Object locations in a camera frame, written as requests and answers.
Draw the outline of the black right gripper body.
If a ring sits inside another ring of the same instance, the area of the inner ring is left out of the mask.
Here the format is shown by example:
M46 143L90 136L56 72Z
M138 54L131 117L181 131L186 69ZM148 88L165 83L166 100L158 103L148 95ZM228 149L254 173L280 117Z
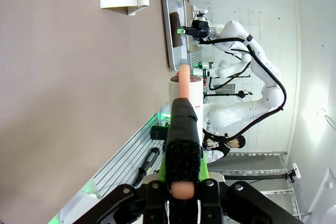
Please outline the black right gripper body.
M198 41L209 36L209 22L207 20L193 20L192 28L192 37Z

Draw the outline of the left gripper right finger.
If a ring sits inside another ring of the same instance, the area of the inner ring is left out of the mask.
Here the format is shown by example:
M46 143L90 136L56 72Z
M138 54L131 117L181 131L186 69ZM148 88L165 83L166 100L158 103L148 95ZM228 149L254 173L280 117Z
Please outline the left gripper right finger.
M223 223L224 216L238 223L302 223L247 182L228 186L210 178L205 158L199 176L200 223Z

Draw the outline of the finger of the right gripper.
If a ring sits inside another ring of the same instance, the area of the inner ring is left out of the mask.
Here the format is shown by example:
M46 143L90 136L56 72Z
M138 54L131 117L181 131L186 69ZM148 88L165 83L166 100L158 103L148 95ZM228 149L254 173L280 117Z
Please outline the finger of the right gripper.
M193 35L193 27L185 27L185 26L179 27L176 30L176 33L177 34Z

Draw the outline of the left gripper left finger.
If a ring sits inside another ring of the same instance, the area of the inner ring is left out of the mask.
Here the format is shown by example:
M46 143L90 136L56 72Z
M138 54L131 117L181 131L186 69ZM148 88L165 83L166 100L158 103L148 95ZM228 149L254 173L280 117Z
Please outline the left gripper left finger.
M96 207L96 223L169 223L166 184L166 154L163 154L158 178L136 189L129 184L117 186Z

